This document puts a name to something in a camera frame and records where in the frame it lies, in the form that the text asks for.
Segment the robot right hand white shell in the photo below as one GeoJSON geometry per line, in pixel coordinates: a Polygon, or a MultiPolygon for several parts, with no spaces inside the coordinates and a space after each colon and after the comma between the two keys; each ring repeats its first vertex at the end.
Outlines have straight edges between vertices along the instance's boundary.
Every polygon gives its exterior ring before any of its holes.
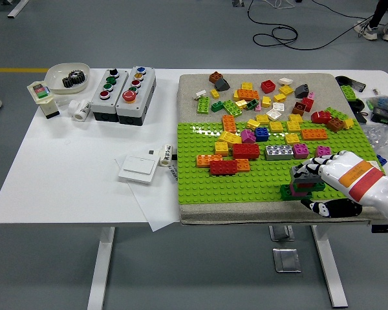
{"type": "Polygon", "coordinates": [[[302,199],[301,203],[325,218],[357,216],[364,207],[374,207],[388,219],[388,177],[368,161],[346,150],[310,158],[292,167],[292,182],[323,180],[346,198],[326,202],[302,199]]]}

